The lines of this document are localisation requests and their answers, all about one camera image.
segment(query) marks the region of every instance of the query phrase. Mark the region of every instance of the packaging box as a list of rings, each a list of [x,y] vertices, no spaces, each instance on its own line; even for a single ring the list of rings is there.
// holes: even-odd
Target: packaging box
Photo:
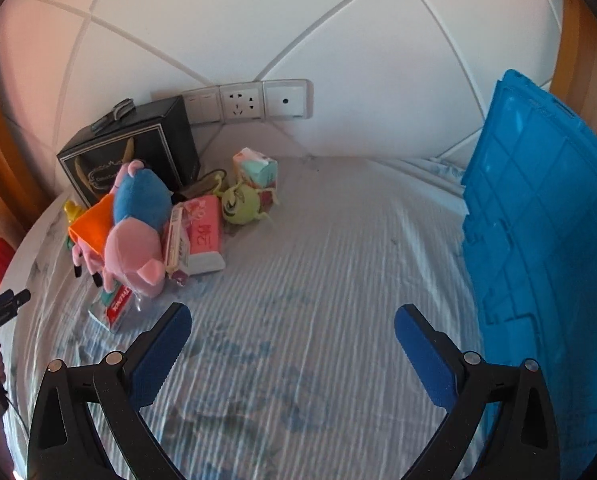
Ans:
[[[137,107],[125,100],[75,134],[57,157],[88,206],[109,192],[123,162],[144,160],[171,191],[194,182],[200,168],[181,96]]]

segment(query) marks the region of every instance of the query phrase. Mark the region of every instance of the blue plastic lid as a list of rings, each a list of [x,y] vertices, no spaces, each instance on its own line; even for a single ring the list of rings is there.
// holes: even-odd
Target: blue plastic lid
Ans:
[[[577,478],[597,452],[597,136],[510,70],[463,184],[485,357],[540,362],[563,478]]]

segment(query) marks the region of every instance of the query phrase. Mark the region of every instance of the wall outlet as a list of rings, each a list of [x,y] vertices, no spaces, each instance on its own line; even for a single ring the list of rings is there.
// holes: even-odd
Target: wall outlet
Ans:
[[[261,83],[240,83],[219,88],[226,123],[264,119]]]
[[[291,120],[309,117],[306,79],[264,81],[265,115],[268,119]]]
[[[190,90],[182,95],[190,124],[222,123],[218,86]]]

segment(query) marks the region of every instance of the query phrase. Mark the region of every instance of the power socket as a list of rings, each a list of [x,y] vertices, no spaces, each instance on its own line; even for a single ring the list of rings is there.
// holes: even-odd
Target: power socket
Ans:
[[[261,83],[239,83],[219,88],[223,118],[226,123],[264,119]]]

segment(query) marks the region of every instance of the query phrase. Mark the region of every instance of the red label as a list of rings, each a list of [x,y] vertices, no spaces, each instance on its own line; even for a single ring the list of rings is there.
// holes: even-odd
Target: red label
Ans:
[[[130,298],[131,294],[132,291],[125,285],[121,285],[118,289],[118,292],[114,297],[114,301],[112,301],[112,304],[109,307],[107,307],[106,315],[107,319],[110,322],[110,326],[112,326],[114,322],[118,319],[118,316],[120,316],[120,313],[123,311],[123,307],[128,302],[128,299]]]

